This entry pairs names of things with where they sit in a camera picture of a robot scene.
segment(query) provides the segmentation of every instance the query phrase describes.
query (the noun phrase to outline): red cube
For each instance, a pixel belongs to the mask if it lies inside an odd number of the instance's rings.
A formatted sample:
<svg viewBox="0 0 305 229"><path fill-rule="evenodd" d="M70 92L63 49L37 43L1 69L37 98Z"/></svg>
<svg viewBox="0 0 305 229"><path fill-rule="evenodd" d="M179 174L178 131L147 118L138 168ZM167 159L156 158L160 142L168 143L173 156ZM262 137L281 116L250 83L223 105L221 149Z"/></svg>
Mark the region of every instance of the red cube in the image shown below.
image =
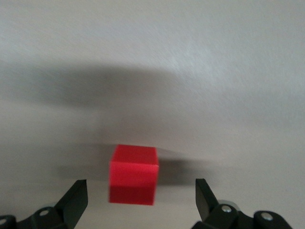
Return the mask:
<svg viewBox="0 0 305 229"><path fill-rule="evenodd" d="M158 172L156 148L118 145L110 162L109 202L153 205Z"/></svg>

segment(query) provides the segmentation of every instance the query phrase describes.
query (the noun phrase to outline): gray surface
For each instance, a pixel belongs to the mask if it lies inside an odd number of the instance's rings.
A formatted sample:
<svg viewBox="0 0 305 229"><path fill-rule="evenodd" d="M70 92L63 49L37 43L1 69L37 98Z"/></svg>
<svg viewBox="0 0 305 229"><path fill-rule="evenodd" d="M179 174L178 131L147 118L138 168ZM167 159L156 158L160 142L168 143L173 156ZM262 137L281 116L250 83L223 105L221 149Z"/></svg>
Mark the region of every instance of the gray surface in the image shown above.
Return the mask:
<svg viewBox="0 0 305 229"><path fill-rule="evenodd" d="M190 228L192 180L304 227L305 2L0 3L0 214L87 178L77 228ZM115 144L156 146L154 207L107 203Z"/></svg>

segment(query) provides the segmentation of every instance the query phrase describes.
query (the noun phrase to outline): red block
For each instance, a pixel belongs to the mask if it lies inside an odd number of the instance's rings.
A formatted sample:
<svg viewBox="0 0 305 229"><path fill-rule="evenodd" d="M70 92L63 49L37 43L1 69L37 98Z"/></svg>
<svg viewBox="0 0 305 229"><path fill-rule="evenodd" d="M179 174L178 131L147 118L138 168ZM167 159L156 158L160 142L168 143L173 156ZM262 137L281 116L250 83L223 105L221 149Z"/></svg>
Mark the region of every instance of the red block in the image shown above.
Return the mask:
<svg viewBox="0 0 305 229"><path fill-rule="evenodd" d="M153 205L158 172L156 148L118 145L110 162L109 202Z"/></svg>

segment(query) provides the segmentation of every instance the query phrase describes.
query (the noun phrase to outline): cube front face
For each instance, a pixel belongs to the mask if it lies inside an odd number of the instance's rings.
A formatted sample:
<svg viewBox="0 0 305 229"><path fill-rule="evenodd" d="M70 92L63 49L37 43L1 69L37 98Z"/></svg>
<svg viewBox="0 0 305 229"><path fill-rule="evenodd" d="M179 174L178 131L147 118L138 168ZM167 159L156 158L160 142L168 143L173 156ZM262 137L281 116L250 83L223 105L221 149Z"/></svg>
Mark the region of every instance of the cube front face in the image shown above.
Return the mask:
<svg viewBox="0 0 305 229"><path fill-rule="evenodd" d="M111 160L109 202L153 205L159 172L156 150L141 146L127 146L127 148L128 150L124 151L124 146L119 145ZM153 159L151 162L144 160L145 163L139 163L138 158L142 158L145 154L150 154L147 158L156 158L156 160ZM127 160L117 161L114 158L127 158Z"/></svg>

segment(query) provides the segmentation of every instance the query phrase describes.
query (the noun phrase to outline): cube top face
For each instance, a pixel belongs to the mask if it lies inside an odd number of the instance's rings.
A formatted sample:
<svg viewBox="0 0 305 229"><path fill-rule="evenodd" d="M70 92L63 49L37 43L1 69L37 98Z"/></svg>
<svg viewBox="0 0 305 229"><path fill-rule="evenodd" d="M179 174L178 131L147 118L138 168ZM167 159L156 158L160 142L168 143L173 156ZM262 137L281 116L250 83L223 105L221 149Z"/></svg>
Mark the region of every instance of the cube top face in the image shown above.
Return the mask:
<svg viewBox="0 0 305 229"><path fill-rule="evenodd" d="M118 145L112 162L159 165L156 148L145 146Z"/></svg>

